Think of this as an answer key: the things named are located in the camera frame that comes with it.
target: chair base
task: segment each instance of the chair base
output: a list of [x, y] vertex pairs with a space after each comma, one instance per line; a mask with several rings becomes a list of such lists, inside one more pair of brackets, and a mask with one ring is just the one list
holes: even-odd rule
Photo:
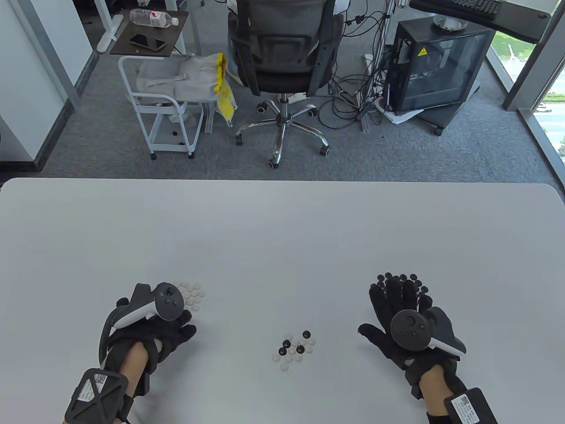
[[272, 169], [276, 169], [281, 161], [281, 154], [283, 149], [283, 140], [285, 136], [286, 129], [289, 127], [298, 128], [304, 132], [316, 136], [321, 141], [320, 155], [327, 156], [329, 154], [329, 143], [324, 135], [316, 128], [309, 127], [307, 125], [298, 123], [294, 121], [294, 118], [300, 116], [304, 113], [308, 113], [309, 116], [317, 116], [318, 109], [314, 105], [306, 105], [303, 109], [296, 111], [295, 113], [288, 112], [288, 98], [286, 94], [283, 94], [280, 99], [281, 109], [275, 104], [273, 100], [267, 100], [266, 102], [257, 105], [257, 112], [264, 113], [267, 109], [271, 109], [276, 114], [275, 119], [265, 119], [259, 122], [253, 122], [251, 124], [245, 124], [236, 132], [236, 145], [241, 146], [244, 143], [244, 138], [242, 132], [255, 127], [262, 127], [264, 125], [277, 125], [279, 131], [277, 133], [277, 138], [275, 142], [275, 151], [273, 156], [269, 159], [269, 165]]

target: white wall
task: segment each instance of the white wall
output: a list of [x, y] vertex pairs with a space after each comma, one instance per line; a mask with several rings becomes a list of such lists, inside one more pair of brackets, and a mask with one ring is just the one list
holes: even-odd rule
[[75, 5], [72, 0], [32, 0], [32, 3], [69, 78], [75, 84], [92, 54]]
[[[72, 0], [32, 2], [69, 78], [76, 83], [92, 48]], [[0, 0], [0, 10], [0, 116], [29, 157], [35, 159], [65, 100], [7, 0]], [[7, 152], [6, 148], [0, 151], [0, 160], [14, 160], [8, 159], [14, 152], [22, 156], [21, 149]]]
[[10, 4], [0, 7], [0, 115], [35, 158], [64, 102]]

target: qr code label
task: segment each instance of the qr code label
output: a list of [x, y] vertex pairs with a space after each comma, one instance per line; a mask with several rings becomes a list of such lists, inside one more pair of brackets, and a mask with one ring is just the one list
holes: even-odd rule
[[[107, 375], [103, 374], [95, 374], [94, 375], [94, 383], [96, 384], [97, 393], [102, 393], [102, 389], [104, 388], [104, 384], [106, 384], [106, 380], [108, 379]], [[82, 402], [90, 402], [94, 399], [94, 389], [90, 380], [87, 380], [80, 391], [78, 400]]]
[[455, 412], [457, 412], [462, 424], [477, 424], [480, 421], [475, 408], [473, 408], [466, 394], [452, 399], [451, 404], [455, 408]]

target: vr controller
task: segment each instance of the vr controller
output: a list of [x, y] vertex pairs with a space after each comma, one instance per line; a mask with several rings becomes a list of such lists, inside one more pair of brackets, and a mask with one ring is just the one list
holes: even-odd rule
[[106, 341], [112, 327], [124, 328], [140, 319], [150, 319], [156, 315], [165, 321], [173, 321], [183, 310], [182, 293], [174, 285], [160, 283], [152, 291], [149, 284], [136, 284], [129, 304], [118, 306], [106, 319], [98, 347], [98, 360], [102, 363], [106, 358]]
[[401, 310], [390, 323], [390, 333], [394, 341], [408, 351], [437, 348], [454, 356], [467, 353], [463, 342], [453, 334], [451, 320], [437, 306], [423, 312]]

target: glass panel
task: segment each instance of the glass panel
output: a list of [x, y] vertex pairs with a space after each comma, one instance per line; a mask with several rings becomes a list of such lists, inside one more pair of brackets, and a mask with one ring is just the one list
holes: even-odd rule
[[535, 110], [534, 116], [565, 163], [565, 69]]
[[535, 47], [534, 44], [517, 40], [502, 32], [495, 34], [491, 46], [513, 82], [516, 82], [516, 78], [520, 75]]

